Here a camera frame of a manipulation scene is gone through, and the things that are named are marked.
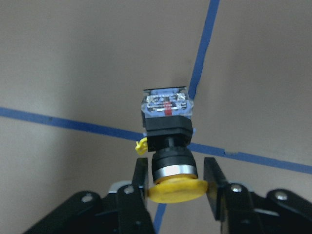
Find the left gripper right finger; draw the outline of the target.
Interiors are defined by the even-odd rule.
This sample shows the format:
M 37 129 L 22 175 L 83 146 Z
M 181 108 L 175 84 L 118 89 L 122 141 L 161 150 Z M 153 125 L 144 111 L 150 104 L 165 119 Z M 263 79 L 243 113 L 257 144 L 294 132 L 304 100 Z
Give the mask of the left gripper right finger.
M 265 197 L 242 183 L 229 182 L 217 160 L 204 159 L 206 192 L 222 234 L 310 234 L 312 204 L 286 189 L 269 191 Z

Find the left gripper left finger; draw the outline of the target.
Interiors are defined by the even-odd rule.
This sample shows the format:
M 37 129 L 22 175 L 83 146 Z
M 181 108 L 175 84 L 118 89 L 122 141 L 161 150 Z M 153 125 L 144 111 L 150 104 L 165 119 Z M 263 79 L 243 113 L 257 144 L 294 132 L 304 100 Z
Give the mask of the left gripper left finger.
M 27 234 L 153 234 L 147 211 L 148 160 L 138 158 L 131 181 L 120 181 L 105 196 L 73 194 L 26 230 Z

